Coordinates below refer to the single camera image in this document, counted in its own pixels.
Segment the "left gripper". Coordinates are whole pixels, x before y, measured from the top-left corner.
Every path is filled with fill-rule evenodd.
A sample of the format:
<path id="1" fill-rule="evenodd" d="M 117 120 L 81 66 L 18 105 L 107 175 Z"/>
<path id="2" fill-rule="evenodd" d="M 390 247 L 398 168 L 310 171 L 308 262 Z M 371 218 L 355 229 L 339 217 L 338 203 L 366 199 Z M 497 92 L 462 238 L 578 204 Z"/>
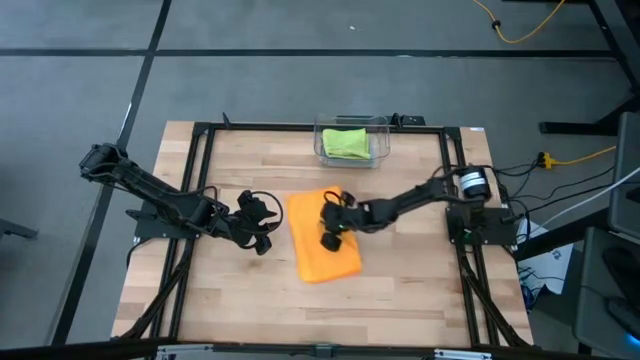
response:
<path id="1" fill-rule="evenodd" d="M 267 209 L 266 204 L 249 190 L 243 191 L 237 202 L 239 209 L 227 216 L 230 239 L 242 249 L 254 249 L 259 256 L 266 254 L 272 247 L 268 234 L 277 230 L 281 223 L 261 225 L 261 222 L 277 213 Z"/>

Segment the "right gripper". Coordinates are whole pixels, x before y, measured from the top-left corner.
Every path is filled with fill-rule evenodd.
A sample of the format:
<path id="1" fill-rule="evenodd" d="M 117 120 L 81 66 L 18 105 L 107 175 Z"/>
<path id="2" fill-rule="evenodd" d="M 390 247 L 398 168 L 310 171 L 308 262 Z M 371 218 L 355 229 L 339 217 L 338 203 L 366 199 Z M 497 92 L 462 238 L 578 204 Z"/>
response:
<path id="1" fill-rule="evenodd" d="M 338 193 L 327 190 L 323 193 L 325 203 L 321 209 L 321 223 L 324 233 L 322 246 L 337 252 L 342 245 L 341 235 L 348 231 L 367 232 L 371 227 L 371 206 L 369 202 L 357 202 L 348 192 Z"/>

